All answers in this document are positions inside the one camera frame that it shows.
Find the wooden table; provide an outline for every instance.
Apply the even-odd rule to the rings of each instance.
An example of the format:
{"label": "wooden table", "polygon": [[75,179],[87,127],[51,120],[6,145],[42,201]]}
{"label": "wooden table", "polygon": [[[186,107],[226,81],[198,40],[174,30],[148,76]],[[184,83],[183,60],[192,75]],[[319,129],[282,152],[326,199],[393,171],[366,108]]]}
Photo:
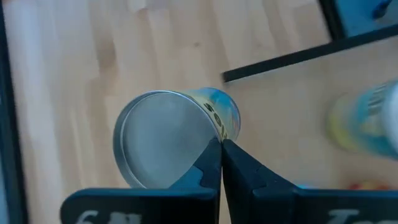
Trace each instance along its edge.
{"label": "wooden table", "polygon": [[[170,0],[135,11],[124,0],[3,1],[32,223],[59,222],[78,189],[128,187],[113,127],[152,89],[224,89],[241,110],[238,144],[296,184],[398,185],[396,162],[347,153],[324,135],[333,99],[397,76],[398,39],[222,83],[225,70],[327,42],[315,1],[276,2]],[[280,33],[281,24],[290,25]]]}

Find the black frame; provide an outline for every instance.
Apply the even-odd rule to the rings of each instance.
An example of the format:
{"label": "black frame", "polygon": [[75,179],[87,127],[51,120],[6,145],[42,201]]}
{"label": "black frame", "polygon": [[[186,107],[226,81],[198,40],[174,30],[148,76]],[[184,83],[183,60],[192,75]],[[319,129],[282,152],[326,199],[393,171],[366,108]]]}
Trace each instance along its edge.
{"label": "black frame", "polygon": [[0,155],[10,223],[28,223],[25,181],[17,128],[6,28],[0,4]]}
{"label": "black frame", "polygon": [[325,18],[331,39],[340,40],[346,38],[343,25],[338,14],[335,0],[318,0],[323,17]]}
{"label": "black frame", "polygon": [[222,76],[224,82],[230,82],[280,67],[293,65],[295,63],[300,63],[306,60],[311,60],[317,57],[333,54],[342,50],[351,49],[353,47],[368,44],[377,40],[386,39],[395,35],[398,35],[398,24],[368,32],[366,34],[336,40],[330,42],[329,44],[301,50],[299,52],[283,55],[263,62],[254,63],[252,65],[247,65],[241,68],[235,68],[233,70],[224,72]]}

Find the wood grain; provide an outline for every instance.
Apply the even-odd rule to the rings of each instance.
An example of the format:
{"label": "wood grain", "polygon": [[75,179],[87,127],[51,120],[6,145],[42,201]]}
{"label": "wood grain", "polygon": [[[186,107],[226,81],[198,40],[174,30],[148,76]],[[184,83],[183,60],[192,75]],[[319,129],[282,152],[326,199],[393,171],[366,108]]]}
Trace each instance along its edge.
{"label": "wood grain", "polygon": [[[128,187],[113,158],[113,126],[130,100],[153,89],[225,89],[243,114],[238,143],[252,155],[296,182],[340,183],[333,163],[338,153],[324,148],[323,138],[313,138],[315,123],[308,125],[331,94],[320,91],[340,70],[322,60],[254,82],[223,86],[220,77],[232,68],[328,42],[315,0],[8,0],[3,5],[32,223],[58,223],[61,202],[78,189]],[[304,127],[308,132],[300,133]],[[320,160],[329,162],[318,167]],[[229,222],[225,203],[223,197],[221,223]]]}

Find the wooden floor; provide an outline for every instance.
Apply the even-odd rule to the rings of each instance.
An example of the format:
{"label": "wooden floor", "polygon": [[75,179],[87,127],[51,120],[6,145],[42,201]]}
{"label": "wooden floor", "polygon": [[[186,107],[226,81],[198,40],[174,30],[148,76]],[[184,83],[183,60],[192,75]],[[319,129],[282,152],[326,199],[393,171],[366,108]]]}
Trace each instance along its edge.
{"label": "wooden floor", "polygon": [[[58,223],[61,202],[78,189],[128,187],[113,158],[112,132],[121,108],[147,90],[226,89],[243,112],[238,142],[261,160],[274,161],[278,171],[285,162],[295,162],[279,159],[289,154],[278,148],[258,148],[265,143],[250,147],[252,140],[261,141],[260,134],[269,126],[250,125],[259,119],[276,121],[261,116],[273,100],[263,96],[275,87],[267,90],[271,84],[264,83],[262,90],[253,83],[257,86],[253,92],[250,85],[236,92],[222,84],[220,73],[327,43],[316,0],[2,3],[32,223]],[[292,77],[296,84],[285,88],[305,86],[305,80]],[[288,98],[291,92],[281,94]],[[246,100],[256,103],[248,108]],[[279,109],[288,110],[287,105]],[[262,150],[276,150],[277,157]],[[287,177],[308,171],[293,168]],[[332,171],[323,167],[320,172]],[[305,175],[302,182],[313,178]],[[228,223],[224,199],[221,210],[220,223]]]}

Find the black bar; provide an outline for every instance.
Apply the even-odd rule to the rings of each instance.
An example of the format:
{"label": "black bar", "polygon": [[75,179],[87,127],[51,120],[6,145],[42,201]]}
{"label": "black bar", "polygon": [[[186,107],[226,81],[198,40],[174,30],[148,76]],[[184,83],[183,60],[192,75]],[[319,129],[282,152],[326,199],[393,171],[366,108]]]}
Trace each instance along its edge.
{"label": "black bar", "polygon": [[291,223],[297,187],[228,139],[223,178],[232,224]]}
{"label": "black bar", "polygon": [[330,37],[333,41],[346,38],[343,24],[338,14],[335,0],[319,0],[323,17],[329,30]]}
{"label": "black bar", "polygon": [[24,173],[12,89],[4,14],[0,4],[0,154],[11,223],[28,223]]}
{"label": "black bar", "polygon": [[248,77],[258,73],[266,72],[276,68],[293,65],[317,57],[333,54],[342,50],[351,49],[363,44],[368,44],[377,40],[386,39],[398,35],[398,24],[383,29],[368,32],[366,34],[336,40],[329,44],[321,45],[307,50],[302,50],[292,54],[273,58],[263,62],[258,62],[241,68],[236,68],[223,73],[225,82],[230,82],[240,78]]}
{"label": "black bar", "polygon": [[64,201],[63,224],[218,223],[218,192],[187,190],[86,189]]}

